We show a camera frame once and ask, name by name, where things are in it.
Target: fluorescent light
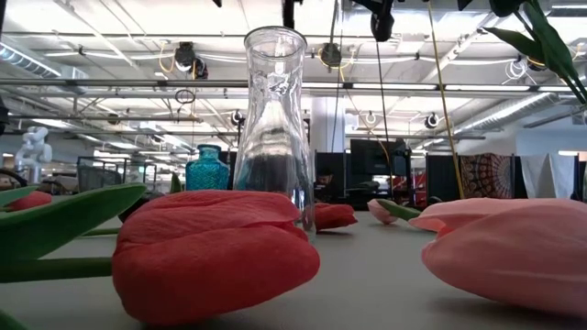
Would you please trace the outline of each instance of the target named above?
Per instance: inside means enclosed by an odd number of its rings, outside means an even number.
[[[587,9],[587,5],[552,5],[552,9]]]
[[[302,88],[341,88],[342,83],[335,82],[302,82]]]
[[[94,157],[118,157],[118,158],[130,158],[129,154],[124,153],[110,153],[110,152],[102,152],[100,150],[94,150]]]
[[[158,76],[158,77],[161,77],[161,78],[163,78],[165,80],[169,80],[169,77],[167,77],[165,75],[165,73],[163,73],[163,72],[155,72],[155,75]]]
[[[561,150],[561,151],[559,151],[559,155],[575,157],[575,156],[579,156],[579,151],[563,151],[563,150]]]
[[[530,86],[509,85],[447,85],[447,91],[491,91],[491,92],[525,92]]]
[[[34,122],[57,128],[69,128],[71,125],[55,119],[33,119]]]
[[[15,52],[16,54],[22,56],[24,59],[27,59],[27,60],[29,60],[29,61],[37,64],[39,67],[47,70],[48,72],[51,72],[51,73],[55,74],[58,77],[61,77],[61,73],[59,73],[58,71],[55,71],[52,68],[48,67],[47,65],[39,62],[38,60],[35,60],[35,59],[31,58],[30,56],[28,56],[26,54],[23,54],[21,51],[18,51],[16,49],[13,49],[12,47],[6,45],[4,42],[0,42],[0,46],[4,47],[7,50],[10,50],[10,51]]]
[[[85,138],[87,140],[90,140],[92,142],[102,143],[102,140],[99,140],[99,139],[97,139],[95,137],[86,136],[85,134],[80,134],[80,137]]]
[[[134,144],[127,143],[127,142],[108,142],[108,143],[114,147],[121,148],[121,149],[136,149],[136,148],[138,148]]]
[[[381,89],[378,83],[353,83],[353,89]],[[433,91],[437,85],[429,83],[384,83],[383,89],[402,91]]]
[[[169,144],[173,144],[175,147],[180,147],[180,146],[191,147],[191,145],[189,143],[182,141],[179,138],[171,136],[169,134],[163,135],[163,140],[165,140],[165,142],[167,142]]]
[[[570,92],[569,86],[543,86],[538,88],[539,92]]]
[[[169,155],[169,151],[139,151],[141,155]]]

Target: hanging cord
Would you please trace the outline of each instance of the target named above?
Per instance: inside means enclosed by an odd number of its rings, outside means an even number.
[[[163,51],[164,51],[164,50],[165,50],[165,44],[164,44],[164,43],[161,43],[161,54],[160,54],[160,56],[159,56],[159,66],[161,67],[161,69],[162,69],[164,72],[171,73],[171,72],[173,71],[173,66],[175,65],[175,52],[177,51],[177,49],[174,49],[174,50],[173,50],[173,56],[172,56],[172,66],[170,66],[170,67],[169,67],[169,69],[167,69],[167,68],[165,68],[165,67],[163,66],[163,61],[162,61],[162,60],[163,60],[163,58],[162,58],[162,57],[163,57]]]
[[[340,46],[340,50],[342,50],[342,28],[340,29],[340,42],[338,43]],[[334,152],[334,139],[337,135],[337,121],[338,121],[338,93],[340,92],[340,79],[344,79],[342,75],[342,67],[338,67],[338,74],[337,74],[337,101],[334,108],[334,128],[332,128],[332,144],[330,145],[330,152]]]
[[[385,142],[389,142],[389,134],[387,132],[387,115],[385,114],[385,94],[383,93],[383,76],[382,76],[382,58],[379,53],[379,42],[376,42],[377,46],[377,63],[379,64],[379,84],[382,91],[382,107],[383,107],[383,125],[385,126]]]
[[[444,110],[444,120],[447,125],[447,133],[449,134],[450,152],[452,153],[452,161],[455,165],[455,174],[457,176],[457,184],[459,186],[459,196],[460,199],[465,199],[465,192],[462,189],[462,180],[460,178],[459,160],[457,158],[457,152],[455,151],[455,143],[452,139],[452,132],[450,131],[449,111],[447,110],[447,99],[445,97],[444,84],[442,82],[442,70],[440,69],[440,60],[438,59],[437,36],[434,31],[434,18],[432,17],[432,1],[428,2],[428,16],[430,17],[430,28],[432,29],[432,42],[434,44],[434,57],[437,63],[438,86],[440,87],[440,95],[442,96],[442,109]]]

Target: pink tulip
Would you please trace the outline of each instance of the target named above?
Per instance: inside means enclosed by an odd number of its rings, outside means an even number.
[[[397,220],[397,217],[389,214],[389,211],[385,210],[375,199],[368,202],[367,206],[369,207],[369,212],[384,225],[390,225]]]
[[[587,205],[561,199],[435,204],[410,224],[438,231],[422,252],[439,279],[501,303],[587,317]]]

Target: red flower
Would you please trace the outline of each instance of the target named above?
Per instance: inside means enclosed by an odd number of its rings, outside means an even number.
[[[49,203],[51,203],[51,195],[48,193],[31,192],[28,196],[10,203],[8,207],[10,207],[10,211],[21,211]]]
[[[152,325],[193,323],[263,303],[310,281],[319,256],[270,192],[178,192],[123,224],[113,280],[125,310]]]
[[[316,230],[354,225],[357,223],[354,213],[355,211],[349,205],[317,203],[315,212]]]

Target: tulip stem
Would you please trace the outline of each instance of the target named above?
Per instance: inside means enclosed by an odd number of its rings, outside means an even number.
[[[120,228],[106,228],[106,229],[94,229],[90,230],[89,232],[83,234],[84,237],[94,237],[94,236],[105,236],[105,235],[118,235]]]
[[[110,257],[5,261],[0,267],[0,283],[106,276],[112,276]]]

